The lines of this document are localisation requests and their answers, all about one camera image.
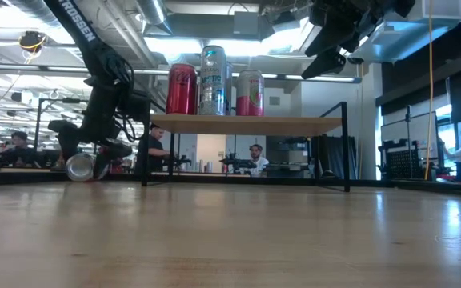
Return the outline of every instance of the ceiling pipe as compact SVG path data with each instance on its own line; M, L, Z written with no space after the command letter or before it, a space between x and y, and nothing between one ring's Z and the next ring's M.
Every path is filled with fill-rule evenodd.
M154 25L160 30L172 35L172 29L166 21L166 7L162 0L134 0L138 11L147 24Z
M43 0L4 0L7 4L15 6L23 13L32 18L40 19L43 23L41 30L53 38L56 42L71 41L72 37L63 28L62 23L58 21L53 12L44 3Z
M142 51L142 53L145 55L147 58L147 64L149 67L157 67L158 63L156 62L154 55L152 52L149 50L149 47L147 47L147 44L145 43L145 40L143 40L143 37L138 35L136 32L136 28L133 26L133 24L129 21L129 18L124 14L124 11L122 11L122 8L118 6L114 0L106 0L106 4L109 6L110 11L115 13L115 16L120 20L120 22L126 27L127 31L129 32L129 35L134 39L135 43L138 45L139 49ZM126 31L119 30L118 31L120 34L125 34Z
M127 45L129 45L129 47L133 50L133 52L136 54L136 56L138 56L138 58L140 59L140 61L142 61L143 63L145 63L146 65L148 66L152 66L152 67L156 67L155 65L155 60L154 58L149 58L147 57L146 53L144 50L141 50L140 47L138 47L138 44L136 44L136 42L134 42L130 37L129 37L129 34L126 33L126 31L124 31L124 28L120 25L120 23L118 22L118 20L115 18L115 16L111 13L110 9L108 8L108 6L106 6L106 4L104 3L103 0L95 0L95 2L97 3L97 5L101 8L101 11L106 14L106 16L108 17L108 19L110 20L111 24L113 24L113 26L115 27L115 29L117 29L118 33L122 36L122 38L124 38L124 41L127 43Z

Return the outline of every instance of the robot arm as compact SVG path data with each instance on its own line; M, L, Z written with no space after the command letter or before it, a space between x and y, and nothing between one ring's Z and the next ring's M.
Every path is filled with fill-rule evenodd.
M51 122L49 125L50 129L58 132L64 158L67 160L76 154L80 142L107 147L110 158L126 157L131 154L131 148L118 144L115 139L129 119L141 121L148 111L146 98L133 95L132 67L99 38L74 0L44 2L81 50L91 74L85 83L93 87L81 127L67 121ZM123 120L124 125L115 118ZM126 134L130 141L136 139L134 135Z

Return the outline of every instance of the cable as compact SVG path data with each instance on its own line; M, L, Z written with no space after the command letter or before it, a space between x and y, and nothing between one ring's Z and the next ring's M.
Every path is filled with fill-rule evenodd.
M428 26L430 27L430 113L428 115L428 139L426 148L426 172L424 173L424 180L428 180L428 173L430 171L430 146L431 146L431 112L433 112L433 0L430 0L430 9L428 13Z
M23 49L33 49L33 48L37 49L37 47L41 46L41 45L44 43L44 41L46 40L46 36L44 36L44 37L42 38L42 40L41 40L39 43L37 43L37 44L34 44L34 45L32 45L32 46L23 46L23 45L21 45L21 38L22 38L22 36L19 37L19 41L18 41L18 42L19 42L20 47L23 48Z
M244 6L242 3L234 2L234 3L232 3L232 5L230 5L229 10L227 11L227 15L230 15L230 14L231 14L231 9L232 9L232 7L234 7L234 5L236 5L236 4L241 5L241 7L245 8L245 10L246 10L247 12L250 12L250 11L248 10L248 8L247 8L246 6Z
M34 55L35 55L36 51L37 51L37 47L34 48L32 55L24 62L24 64L30 64L31 60L33 60L33 58L35 58ZM15 83L17 83L17 81L20 79L20 77L21 77L21 75L19 74L16 77L16 79L14 80L14 82L12 83L12 85L10 85L10 87L8 87L8 90L6 90L4 95L0 97L0 101L4 99L4 97L8 94L8 92L10 92L10 90L12 90L12 88L14 88Z

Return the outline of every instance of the yellow cable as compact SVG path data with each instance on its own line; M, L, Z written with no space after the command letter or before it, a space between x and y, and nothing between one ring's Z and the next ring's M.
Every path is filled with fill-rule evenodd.
M431 147L431 112L433 112L433 33L432 33L432 24L431 15L433 14L433 0L430 0L430 9L428 17L428 26L430 27L430 113L428 115L428 139L427 139L427 149L426 149L426 172L424 174L424 180L428 180L428 173L430 171L430 147Z
M19 37L19 45L20 45L20 47L23 48L23 49L33 49L33 48L37 48L37 47L39 47L40 45L42 45L42 44L44 43L44 41L46 40L46 37L44 36L44 38L42 38L42 40L41 40L39 43L35 44L35 45L32 45L32 46L22 46L22 45L20 44L20 43L21 43L21 38L22 38L22 36Z
M364 63L360 64L360 78L364 77ZM363 81L360 82L360 163L359 163L359 180L362 179L362 159L363 159L363 147L364 143L362 140L363 132L363 121L364 121L364 85Z
M31 60L33 60L34 56L36 55L36 52L37 52L37 47L35 47L35 48L33 49L32 55L24 62L24 64L26 64L26 65L27 65L27 64L30 64ZM11 90L12 88L14 88L15 83L17 83L17 81L20 79L20 77L21 77L21 75L18 75L18 76L16 77L16 79L14 80L14 82L12 83L12 85L10 85L10 87L9 87L8 90L4 93L4 95L0 97L0 101L4 99L4 97L8 94L8 92L10 92L10 90Z

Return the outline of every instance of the wooden table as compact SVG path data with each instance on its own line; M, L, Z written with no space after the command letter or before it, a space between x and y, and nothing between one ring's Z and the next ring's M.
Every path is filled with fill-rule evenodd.
M0 288L461 287L461 196L355 190L0 186Z
M341 118L151 115L151 121L171 133L319 136L341 126Z

